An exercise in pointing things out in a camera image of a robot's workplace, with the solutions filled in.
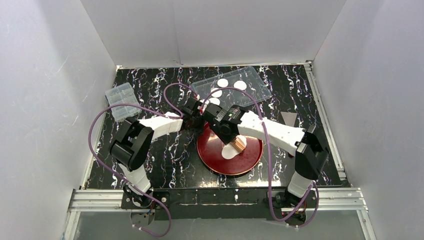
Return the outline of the wooden dough roller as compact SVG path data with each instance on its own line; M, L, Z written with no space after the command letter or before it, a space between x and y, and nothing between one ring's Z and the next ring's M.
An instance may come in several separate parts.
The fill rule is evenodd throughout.
M238 153L242 153L246 149L247 139L244 136L238 136L230 144Z

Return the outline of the round red tray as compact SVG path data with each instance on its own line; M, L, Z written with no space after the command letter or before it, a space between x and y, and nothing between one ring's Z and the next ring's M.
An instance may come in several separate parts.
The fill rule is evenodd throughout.
M243 175L259 163L263 154L263 141L244 135L239 135L237 140L244 144L243 151L238 151L231 144L223 144L207 123L197 139L198 155L210 170L218 174Z

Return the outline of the white dough ball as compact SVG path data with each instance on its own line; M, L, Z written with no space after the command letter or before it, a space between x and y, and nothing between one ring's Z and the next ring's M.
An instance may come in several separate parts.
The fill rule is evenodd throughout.
M233 159L235 156L241 154L238 153L237 150L235 150L232 146L231 146L231 142L226 144L221 151L221 156L226 159L226 160L230 160Z

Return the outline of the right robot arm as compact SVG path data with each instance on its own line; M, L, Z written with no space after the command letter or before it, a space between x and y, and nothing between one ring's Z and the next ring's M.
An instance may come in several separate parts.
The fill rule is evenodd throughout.
M303 197L312 182L319 179L330 155L325 133L315 125L307 129L288 126L238 105L225 110L213 103L207 105L202 117L226 145L243 135L267 142L293 156L295 170L286 190L297 198Z

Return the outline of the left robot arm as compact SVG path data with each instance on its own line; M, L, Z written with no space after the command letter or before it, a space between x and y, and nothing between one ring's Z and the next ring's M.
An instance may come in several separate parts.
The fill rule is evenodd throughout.
M200 100L189 98L186 104L173 112L140 120L128 117L123 121L111 142L109 153L123 170L132 191L148 193L151 188L144 162L152 141L186 130L203 132L202 104Z

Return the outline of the flat white dumpling wrapper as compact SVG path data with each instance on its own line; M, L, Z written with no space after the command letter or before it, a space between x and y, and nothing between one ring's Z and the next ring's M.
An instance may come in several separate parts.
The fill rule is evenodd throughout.
M211 98L208 99L208 101L209 101L210 104L214 104L214 105L217 105L217 106L219 106L220 103L221 103L221 101L216 97L211 97Z
M236 88L236 89L244 91L244 90L247 89L247 84L243 80L238 80L233 84L233 87Z
M211 96L213 97L213 98L217 98L217 99L219 99L221 96L222 96L222 91L221 90L219 90L218 88L216 88L216 87L214 87L214 88L212 88L211 90L210 90L210 92L211 92Z
M220 78L220 79L217 80L216 84L220 88L225 88L229 85L229 82L225 78Z

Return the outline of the clear plastic tray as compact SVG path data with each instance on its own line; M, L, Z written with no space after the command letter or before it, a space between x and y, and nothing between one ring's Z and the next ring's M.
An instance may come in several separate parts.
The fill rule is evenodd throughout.
M242 90L251 95L257 103L266 101L272 96L265 82L260 78L257 71L252 66L220 73L216 76L208 77L191 84L191 88L199 95L201 101L212 91L225 87ZM248 96L233 89L214 92L210 98L208 98L207 103L213 103L226 110L233 105L248 107L254 104Z

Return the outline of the clear compartment screw box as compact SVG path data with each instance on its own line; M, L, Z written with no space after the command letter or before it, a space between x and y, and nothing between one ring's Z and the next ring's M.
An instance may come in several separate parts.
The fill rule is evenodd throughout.
M105 97L110 106L117 104L139 105L134 89L129 82L117 85L105 91ZM112 116L116 122L122 122L128 117L134 117L141 112L137 107L121 105L111 109Z

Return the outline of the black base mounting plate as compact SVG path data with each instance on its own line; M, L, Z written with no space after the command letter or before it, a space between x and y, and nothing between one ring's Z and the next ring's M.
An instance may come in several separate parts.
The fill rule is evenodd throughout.
M266 187L248 188L161 188L155 189L152 196L159 201L165 198L163 204L169 209L172 220L179 219L266 219L274 220L266 198ZM306 197L299 211L313 210L317 203L314 190ZM146 207L124 192L121 200L123 210L146 212ZM153 205L154 220L168 220L166 211L158 203Z

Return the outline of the aluminium frame rail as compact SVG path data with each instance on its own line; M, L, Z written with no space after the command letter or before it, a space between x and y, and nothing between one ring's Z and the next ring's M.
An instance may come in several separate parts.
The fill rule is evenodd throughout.
M120 212L124 192L118 189L74 190L69 212Z

